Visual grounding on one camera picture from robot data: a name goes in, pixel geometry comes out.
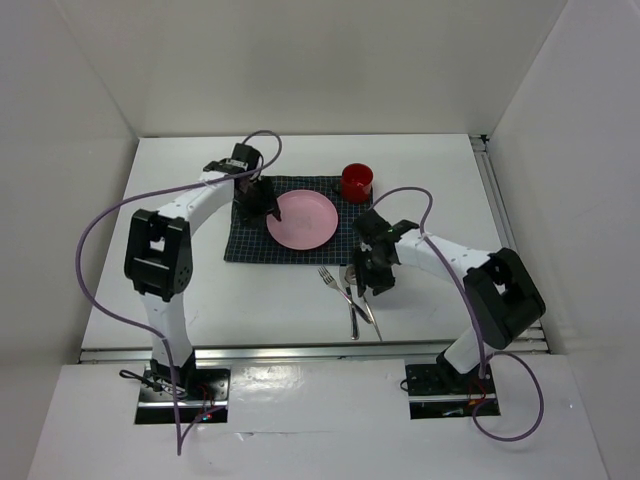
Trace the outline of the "pink plate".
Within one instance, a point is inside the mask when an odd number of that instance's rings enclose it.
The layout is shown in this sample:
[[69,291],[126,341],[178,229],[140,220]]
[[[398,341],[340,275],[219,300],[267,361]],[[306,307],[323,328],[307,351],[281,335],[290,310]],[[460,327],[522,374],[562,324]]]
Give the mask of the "pink plate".
[[267,231],[281,246],[296,251],[312,250],[334,236],[339,216],[334,204],[311,190],[293,190],[278,197],[282,221],[266,219]]

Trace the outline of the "dark checked cloth napkin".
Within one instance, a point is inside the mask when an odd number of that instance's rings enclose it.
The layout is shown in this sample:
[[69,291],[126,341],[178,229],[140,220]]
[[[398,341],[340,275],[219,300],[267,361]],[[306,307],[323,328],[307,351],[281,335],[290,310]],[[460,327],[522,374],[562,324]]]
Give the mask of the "dark checked cloth napkin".
[[352,251],[359,238],[352,228],[372,201],[360,204],[347,202],[339,193],[338,176],[273,176],[276,195],[290,191],[310,190],[325,196],[335,207],[338,222],[334,231],[326,234],[310,249],[293,249],[280,244],[269,232],[264,220],[258,223],[244,221],[236,205],[231,207],[231,229],[224,252],[230,263],[281,265],[346,265],[351,262]]

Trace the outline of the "red mug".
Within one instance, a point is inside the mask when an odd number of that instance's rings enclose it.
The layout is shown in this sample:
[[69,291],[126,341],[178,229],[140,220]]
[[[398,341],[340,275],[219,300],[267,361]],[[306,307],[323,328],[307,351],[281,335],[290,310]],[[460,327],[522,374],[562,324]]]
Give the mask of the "red mug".
[[373,180],[374,174],[369,166],[352,163],[343,169],[332,190],[349,203],[362,204],[370,200]]

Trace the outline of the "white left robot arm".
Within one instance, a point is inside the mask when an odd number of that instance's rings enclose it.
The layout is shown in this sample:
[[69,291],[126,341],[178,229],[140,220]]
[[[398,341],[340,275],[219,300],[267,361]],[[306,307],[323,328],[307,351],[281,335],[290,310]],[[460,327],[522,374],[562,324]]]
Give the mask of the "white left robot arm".
[[238,143],[230,157],[203,168],[197,187],[157,210],[132,215],[124,273],[140,295],[150,327],[160,334],[152,344],[152,375],[176,399],[193,394],[198,377],[184,309],[194,272],[192,236],[230,203],[250,226],[282,219],[272,180],[257,171],[262,160],[257,149]]

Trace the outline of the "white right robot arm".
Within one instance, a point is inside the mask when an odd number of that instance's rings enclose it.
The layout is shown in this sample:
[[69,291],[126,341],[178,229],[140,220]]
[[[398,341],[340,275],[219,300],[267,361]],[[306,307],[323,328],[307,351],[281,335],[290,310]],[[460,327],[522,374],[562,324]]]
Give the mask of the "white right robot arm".
[[358,295],[380,295],[395,286],[393,267],[409,266],[451,282],[461,294],[471,326],[438,357],[436,379],[460,391],[489,356],[506,349],[546,313],[546,304],[521,257],[510,248],[474,250],[409,220],[392,225],[370,209],[353,223],[360,245],[353,251]]

